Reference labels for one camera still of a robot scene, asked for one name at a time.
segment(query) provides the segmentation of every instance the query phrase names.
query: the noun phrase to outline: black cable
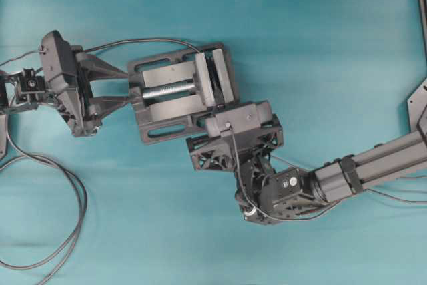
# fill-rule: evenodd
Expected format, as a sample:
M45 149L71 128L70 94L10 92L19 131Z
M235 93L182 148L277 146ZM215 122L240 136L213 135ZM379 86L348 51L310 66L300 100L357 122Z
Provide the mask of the black cable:
M15 57L15 58L11 58L8 59L7 61L4 61L3 63L0 63L0 67L7 65L8 63L11 63L12 61L15 60L20 60L22 58L24 58L25 56L31 55L32 53L44 53L44 50L31 50L31 51L27 51L26 53L23 53L22 55Z
M323 206L323 207L321 207L319 209L319 210L321 210L322 208L324 209L320 213L318 213L318 214L316 214L314 216L305 217L305 218L277 218L277 217L274 217L274 216L271 216L271 215L265 213L257 205L254 204L254 202L249 198L248 194L246 193L246 189L244 188L244 184L242 182L242 173L240 172L240 159L239 159L238 147L237 147L236 138L234 136L234 132L233 132L233 128L232 127L230 127L230 133L232 135L232 140L233 140L233 145L234 145L234 153L236 155L237 176L238 176L238 181L239 181L240 189L242 190L242 193L243 193L244 198L246 199L246 201L253 208L255 208L259 213L261 213L262 215L264 215L265 217L267 217L267 218L269 218L271 220L277 220L279 222L303 222L303 221L315 220L316 218L319 218L319 217L323 216L324 214L326 214L327 212L329 212L330 210L332 210L333 208L335 208L335 206L337 206L340 203L340 201L338 200L337 202L333 202L330 205Z
M106 43L105 45L100 45L97 47L86 49L85 53L90 53L92 51L98 51L102 49L107 49L119 45L124 45L126 43L153 43L153 42L162 42L162 43L178 43L180 45L184 45L189 47L190 49L194 50L197 53L200 53L200 50L193 46L191 43L188 43L187 41L180 40L180 39L172 39L172 38L139 38L139 39L124 39L119 41L114 41L112 43Z
M368 188L367 189L370 192L376 193L378 195L390 198L392 200L397 200L398 202L402 202L402 203L408 203L408 204L427 204L427 200L406 200L404 198L400 198L400 197L396 197L384 192L380 192L379 190L373 190L372 188Z
M83 220L84 220L84 217L85 217L86 211L87 211L87 191L85 189L85 186L83 185L83 182L77 177L77 175L75 175L73 172L71 172L70 170L63 167L61 164L57 163L56 161L54 161L53 159L51 159L47 156L44 156L41 154L36 154L36 153L25 152L19 146L17 146L17 144L13 141L13 139L9 133L9 119L8 118L9 118L9 116L7 115L7 119L5 122L5 132L6 132L7 140L22 155L11 158L7 162L5 162L3 165L0 166L0 171L4 170L6 167L10 166L11 164L13 164L15 162L25 160L25 159L31 159L31 160L39 162L43 165L50 166L53 168L57 168L58 170L61 170L63 172L63 174L68 179L71 186L73 187L73 190L75 192L75 195L77 197L77 202L79 205L79 219L78 219L78 222L77 222L77 225L76 225L74 231L72 231L72 233L68 236L68 238L64 241L64 243L62 243L62 245L60 245L60 247L58 247L58 249L56 249L56 251L54 251L48 257L46 257L45 259L43 259L39 262L36 262L34 264L31 264L31 265L26 265L26 266L14 266L14 265L7 264L3 261L0 261L0 266L3 266L5 268L9 268L12 270L30 270L30 269L40 267L40 266L50 262L52 259L54 259L54 257L56 257L60 252L62 252L68 244L70 244L68 250L66 251L66 253L64 255L64 257L62 257L62 259L55 265L55 267L52 269L52 271L50 271L50 273L48 273L48 275L46 275L40 282L37 283L37 285L44 285L66 263L66 261L68 260L71 253L74 250L74 247L75 247L75 245L79 239L81 227L83 225Z

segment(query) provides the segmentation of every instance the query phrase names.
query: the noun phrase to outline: blue table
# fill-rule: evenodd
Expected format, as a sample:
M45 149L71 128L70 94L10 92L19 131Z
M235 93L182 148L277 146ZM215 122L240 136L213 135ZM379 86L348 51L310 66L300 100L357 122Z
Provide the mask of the blue table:
M426 77L418 0L0 0L0 61L37 48L53 29L84 47L155 36L223 41L242 100L268 99L281 119L286 146L277 155L307 168L408 133L405 101ZM177 48L126 45L100 57L125 69ZM33 56L5 70L39 66ZM95 89L126 92L125 81ZM257 226L242 220L232 175L194 172L184 140L143 145L130 106L91 138L73 138L50 109L12 124L23 148L61 160L89 190L81 239L50 284L427 280L422 208L363 194L310 223ZM58 172L32 162L0 178L0 258L31 263L72 230L73 192ZM0 269L0 284L34 284L49 268Z

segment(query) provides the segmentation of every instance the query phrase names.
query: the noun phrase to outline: bolt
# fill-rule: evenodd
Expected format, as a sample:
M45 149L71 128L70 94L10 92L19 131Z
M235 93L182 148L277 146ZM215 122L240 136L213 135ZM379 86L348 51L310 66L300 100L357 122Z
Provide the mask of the bolt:
M289 184L291 184L291 186L295 186L297 182L298 181L296 177L291 177L291 179L289 180Z
M29 86L29 87L35 87L36 85L37 85L37 83L35 82L35 80L30 79L30 80L28 81L28 86Z

